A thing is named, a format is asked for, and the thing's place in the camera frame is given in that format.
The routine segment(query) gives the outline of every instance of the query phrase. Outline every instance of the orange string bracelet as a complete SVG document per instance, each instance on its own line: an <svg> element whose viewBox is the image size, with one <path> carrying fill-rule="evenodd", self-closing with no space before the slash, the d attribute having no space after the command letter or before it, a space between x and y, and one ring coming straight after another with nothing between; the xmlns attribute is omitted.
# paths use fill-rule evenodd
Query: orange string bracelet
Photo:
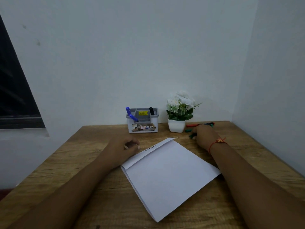
<svg viewBox="0 0 305 229"><path fill-rule="evenodd" d="M208 149L209 154L211 154L210 149L211 149L211 147L212 147L213 144L215 144L215 143L226 143L226 144L227 144L227 142L224 141L225 139L226 139L226 138L223 138L223 139L218 138L216 141L214 141L214 142L210 145L210 147L209 147L209 149Z"/></svg>

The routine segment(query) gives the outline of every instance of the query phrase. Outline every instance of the potted plant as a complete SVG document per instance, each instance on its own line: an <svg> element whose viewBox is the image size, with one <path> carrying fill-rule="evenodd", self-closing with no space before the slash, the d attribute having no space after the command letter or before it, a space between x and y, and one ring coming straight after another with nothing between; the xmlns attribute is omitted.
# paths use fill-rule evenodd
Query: potted plant
<svg viewBox="0 0 305 229"><path fill-rule="evenodd" d="M193 118L193 111L198 107L186 92L177 92L173 99L167 101L168 126L171 132L183 132L185 121Z"/></svg>

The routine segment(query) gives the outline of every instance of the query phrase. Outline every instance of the forearm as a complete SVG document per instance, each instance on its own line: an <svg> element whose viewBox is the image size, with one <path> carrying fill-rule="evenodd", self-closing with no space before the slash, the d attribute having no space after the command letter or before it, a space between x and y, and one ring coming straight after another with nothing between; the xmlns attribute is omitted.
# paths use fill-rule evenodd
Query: forearm
<svg viewBox="0 0 305 229"><path fill-rule="evenodd" d="M303 202L270 181L227 144L216 143L210 152L250 228L303 228Z"/></svg>
<svg viewBox="0 0 305 229"><path fill-rule="evenodd" d="M104 162L94 160L9 228L69 228L110 170Z"/></svg>

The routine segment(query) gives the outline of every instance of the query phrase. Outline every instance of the person's right arm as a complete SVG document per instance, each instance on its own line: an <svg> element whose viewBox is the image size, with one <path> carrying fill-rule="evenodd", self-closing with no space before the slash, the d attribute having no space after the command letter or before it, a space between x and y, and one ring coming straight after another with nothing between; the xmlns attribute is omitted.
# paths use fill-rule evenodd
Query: person's right arm
<svg viewBox="0 0 305 229"><path fill-rule="evenodd" d="M208 125L193 129L197 143L208 150L219 135ZM225 143L210 153L223 174L249 228L305 228L305 203L251 166Z"/></svg>

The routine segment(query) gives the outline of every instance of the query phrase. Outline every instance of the wood grain surface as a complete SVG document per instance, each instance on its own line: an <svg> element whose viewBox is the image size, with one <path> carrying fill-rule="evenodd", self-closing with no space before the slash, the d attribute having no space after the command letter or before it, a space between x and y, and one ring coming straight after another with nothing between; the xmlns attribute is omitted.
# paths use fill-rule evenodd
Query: wood grain surface
<svg viewBox="0 0 305 229"><path fill-rule="evenodd" d="M305 200L305 180L229 121L215 130L243 158L272 181ZM127 125L84 126L0 202L0 228L6 228L92 162L113 136L128 134ZM141 150L168 138L216 166L212 157L189 138L159 124L158 133L138 133ZM246 228L222 175L156 223L147 213L120 168L97 186L74 228Z"/></svg>

